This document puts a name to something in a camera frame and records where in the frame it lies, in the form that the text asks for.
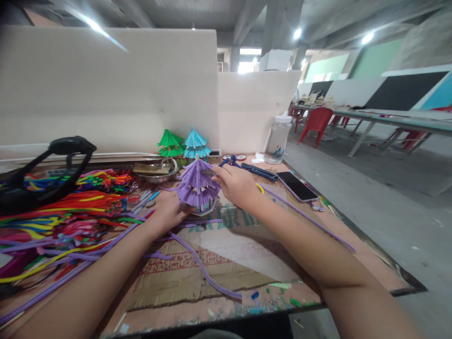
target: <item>headphones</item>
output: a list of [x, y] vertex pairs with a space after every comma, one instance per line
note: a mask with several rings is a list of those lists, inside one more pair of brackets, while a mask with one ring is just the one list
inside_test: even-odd
[[[0, 215], [24, 213], [67, 196], [77, 187], [77, 180], [96, 150], [96, 146], [80, 136], [64, 137], [52, 141], [47, 151], [22, 167], [0, 187]], [[76, 153], [85, 154], [85, 158], [77, 170], [66, 181], [58, 185], [60, 179], [72, 169], [72, 158]], [[67, 155], [66, 171], [48, 184], [44, 190], [29, 191], [24, 187], [26, 174], [51, 154]]]

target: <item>concrete floor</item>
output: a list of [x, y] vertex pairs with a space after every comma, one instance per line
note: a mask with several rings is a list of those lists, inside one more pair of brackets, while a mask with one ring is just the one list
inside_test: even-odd
[[[297, 145], [302, 132], [289, 133], [285, 160], [370, 236], [428, 292], [397, 298], [428, 338], [452, 337], [452, 189], [438, 197], [421, 193], [452, 174], [451, 159], [418, 150], [406, 155], [361, 145], [337, 129], [332, 141], [315, 137]], [[294, 338], [335, 339], [328, 310], [291, 315]]]

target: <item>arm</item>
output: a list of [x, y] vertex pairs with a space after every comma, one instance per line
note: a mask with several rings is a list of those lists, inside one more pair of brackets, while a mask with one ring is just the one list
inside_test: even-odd
[[214, 167], [223, 193], [259, 219], [318, 283], [343, 338], [420, 338], [396, 300], [353, 255], [263, 196], [250, 173]]
[[13, 338], [89, 338], [151, 243], [193, 212], [192, 208], [179, 212], [178, 202], [176, 194], [162, 202], [145, 223], [64, 286]]

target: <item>green wall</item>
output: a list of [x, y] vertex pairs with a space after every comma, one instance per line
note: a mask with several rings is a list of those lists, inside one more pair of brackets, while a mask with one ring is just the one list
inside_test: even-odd
[[326, 73], [332, 73], [330, 80], [337, 80], [342, 72], [342, 69], [344, 68], [347, 58], [348, 53], [309, 64], [305, 82], [312, 82], [312, 78], [316, 74]]
[[349, 79], [381, 76], [399, 51], [402, 41], [393, 40], [364, 49]]

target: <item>smartphone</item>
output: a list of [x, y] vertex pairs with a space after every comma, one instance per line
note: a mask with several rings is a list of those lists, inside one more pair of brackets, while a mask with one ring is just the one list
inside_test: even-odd
[[282, 184], [286, 186], [290, 193], [299, 202], [311, 202], [319, 199], [317, 194], [303, 184], [296, 176], [290, 172], [279, 172], [276, 174], [281, 180]]

